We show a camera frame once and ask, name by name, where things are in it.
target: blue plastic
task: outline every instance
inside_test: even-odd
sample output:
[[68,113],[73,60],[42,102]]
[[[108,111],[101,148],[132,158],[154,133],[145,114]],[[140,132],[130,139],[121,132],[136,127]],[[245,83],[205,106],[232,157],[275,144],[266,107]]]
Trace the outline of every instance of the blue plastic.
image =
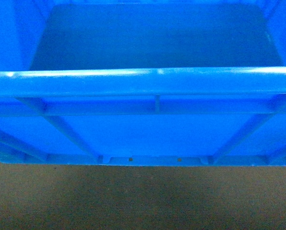
[[[27,71],[55,5],[103,2],[0,1],[1,162],[286,166],[284,66]],[[286,0],[191,2],[258,5],[286,66]]]

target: floor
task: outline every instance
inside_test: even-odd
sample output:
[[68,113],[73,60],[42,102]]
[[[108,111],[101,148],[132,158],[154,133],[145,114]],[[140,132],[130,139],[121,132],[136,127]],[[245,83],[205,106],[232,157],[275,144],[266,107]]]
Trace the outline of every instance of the floor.
[[0,163],[0,229],[286,229],[286,167]]

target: brown carpet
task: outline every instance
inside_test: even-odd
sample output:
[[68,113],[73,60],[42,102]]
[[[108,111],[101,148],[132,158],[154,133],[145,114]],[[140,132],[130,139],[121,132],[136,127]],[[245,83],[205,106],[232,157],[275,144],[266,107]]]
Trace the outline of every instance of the brown carpet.
[[286,229],[286,168],[0,164],[0,229]]

